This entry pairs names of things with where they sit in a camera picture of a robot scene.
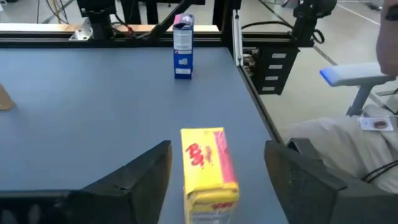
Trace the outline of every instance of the blue and white carton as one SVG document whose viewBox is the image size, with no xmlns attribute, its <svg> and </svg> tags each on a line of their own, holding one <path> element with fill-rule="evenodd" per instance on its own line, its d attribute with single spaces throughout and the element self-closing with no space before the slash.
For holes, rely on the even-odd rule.
<svg viewBox="0 0 398 224">
<path fill-rule="evenodd" d="M 192 79 L 193 15 L 179 14 L 174 18 L 174 78 Z"/>
</svg>

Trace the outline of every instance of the floor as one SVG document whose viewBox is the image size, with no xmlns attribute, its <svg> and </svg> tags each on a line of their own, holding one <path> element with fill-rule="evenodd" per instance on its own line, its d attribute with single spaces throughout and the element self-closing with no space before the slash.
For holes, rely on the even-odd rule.
<svg viewBox="0 0 398 224">
<path fill-rule="evenodd" d="M 196 24 L 211 24 L 213 1 L 207 0 L 205 6 L 192 6 L 188 11 L 196 15 Z M 83 19 L 74 0 L 63 0 L 70 23 L 81 23 Z M 48 5 L 41 0 L 19 0 L 9 3 L 0 12 L 0 22 L 35 23 L 37 4 L 39 6 L 39 23 L 57 23 Z M 158 4 L 159 19 L 163 19 L 175 7 Z M 141 8 L 141 18 L 146 23 L 145 7 Z M 123 18 L 121 6 L 118 14 Z M 241 10 L 242 25 L 269 20 L 285 20 L 293 24 L 295 18 L 292 10 L 273 4 L 261 3 L 258 0 L 246 0 Z M 313 49 L 301 49 L 289 79 L 281 96 L 262 95 L 261 99 L 271 114 L 275 125 L 284 134 L 284 128 L 292 123 L 322 116 L 344 116 L 357 92 L 356 87 L 329 87 L 319 75 L 319 70 L 349 63 L 375 62 L 375 43 L 379 31 L 379 13 L 370 11 L 360 2 L 340 1 L 333 14 L 318 21 L 326 42 Z M 282 26 L 258 26 L 248 28 L 250 31 L 288 31 Z M 397 82 L 378 86 L 377 91 L 392 90 Z M 368 103 L 383 103 L 387 97 L 377 97 Z"/>
</svg>

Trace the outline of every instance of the yellow box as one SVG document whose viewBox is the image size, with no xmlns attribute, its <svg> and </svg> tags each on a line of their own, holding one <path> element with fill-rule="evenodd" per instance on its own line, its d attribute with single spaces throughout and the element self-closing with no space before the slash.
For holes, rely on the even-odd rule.
<svg viewBox="0 0 398 224">
<path fill-rule="evenodd" d="M 181 129 L 186 224 L 226 224 L 239 187 L 223 128 Z"/>
</svg>

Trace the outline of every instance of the chair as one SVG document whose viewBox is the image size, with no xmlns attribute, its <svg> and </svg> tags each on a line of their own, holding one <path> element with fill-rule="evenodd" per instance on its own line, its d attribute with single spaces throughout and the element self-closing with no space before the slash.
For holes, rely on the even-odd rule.
<svg viewBox="0 0 398 224">
<path fill-rule="evenodd" d="M 360 63 L 337 65 L 320 70 L 322 77 L 332 86 L 359 86 L 353 104 L 347 111 L 348 116 L 359 115 L 371 90 L 376 85 L 393 81 L 396 77 L 387 76 L 380 71 L 378 63 Z"/>
</svg>

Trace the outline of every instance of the cardboard box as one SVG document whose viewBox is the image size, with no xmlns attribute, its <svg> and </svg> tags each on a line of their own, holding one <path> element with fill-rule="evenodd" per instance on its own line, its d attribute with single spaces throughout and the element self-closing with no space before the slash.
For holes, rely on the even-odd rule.
<svg viewBox="0 0 398 224">
<path fill-rule="evenodd" d="M 227 224 L 239 187 L 223 128 L 182 129 L 186 224 Z"/>
<path fill-rule="evenodd" d="M 193 15 L 179 14 L 174 18 L 174 78 L 192 79 Z"/>
</svg>

